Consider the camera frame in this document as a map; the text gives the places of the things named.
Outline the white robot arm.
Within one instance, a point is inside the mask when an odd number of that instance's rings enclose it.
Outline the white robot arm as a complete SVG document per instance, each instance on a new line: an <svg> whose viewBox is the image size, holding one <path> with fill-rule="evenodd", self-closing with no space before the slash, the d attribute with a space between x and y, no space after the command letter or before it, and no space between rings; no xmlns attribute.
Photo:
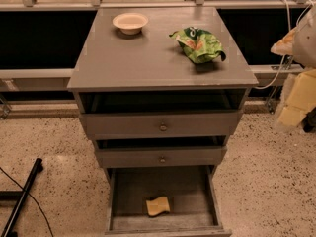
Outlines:
<svg viewBox="0 0 316 237"><path fill-rule="evenodd" d="M290 55L305 67L285 80L281 94L282 107L277 122L298 126L316 108L316 7L313 6L295 28L271 47L271 53Z"/></svg>

